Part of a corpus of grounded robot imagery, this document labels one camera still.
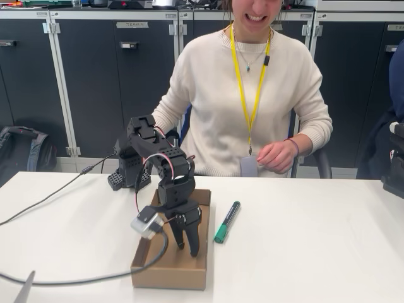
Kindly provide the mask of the person's left hand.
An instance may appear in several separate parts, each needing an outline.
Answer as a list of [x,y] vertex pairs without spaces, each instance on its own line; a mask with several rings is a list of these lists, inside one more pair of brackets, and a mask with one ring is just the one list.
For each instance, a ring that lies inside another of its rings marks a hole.
[[291,168],[298,152],[298,146],[292,140],[276,141],[267,144],[259,151],[257,161],[269,171],[283,174]]

